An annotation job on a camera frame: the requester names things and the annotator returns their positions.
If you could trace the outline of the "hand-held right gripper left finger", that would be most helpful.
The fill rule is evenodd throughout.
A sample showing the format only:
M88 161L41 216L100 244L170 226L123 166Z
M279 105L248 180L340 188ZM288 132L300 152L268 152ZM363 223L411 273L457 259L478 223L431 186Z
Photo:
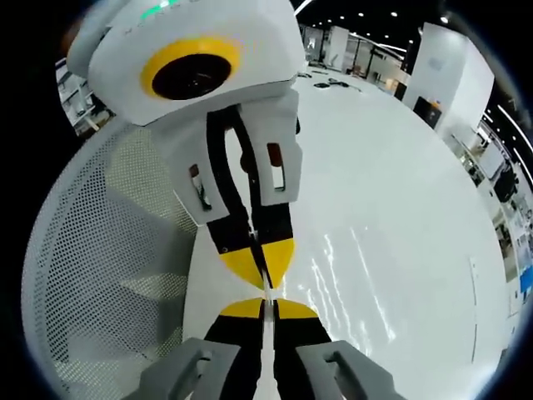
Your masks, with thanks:
M252 399L262 370L265 300L225 307L203 339L191 337L141 374L128 399Z

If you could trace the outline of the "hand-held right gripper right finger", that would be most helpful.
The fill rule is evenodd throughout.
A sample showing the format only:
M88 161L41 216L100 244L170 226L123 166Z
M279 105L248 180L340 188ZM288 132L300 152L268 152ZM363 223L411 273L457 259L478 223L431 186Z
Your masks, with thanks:
M393 376L349 342L333 340L308 306L273 303L274 378L282 399L401 399Z

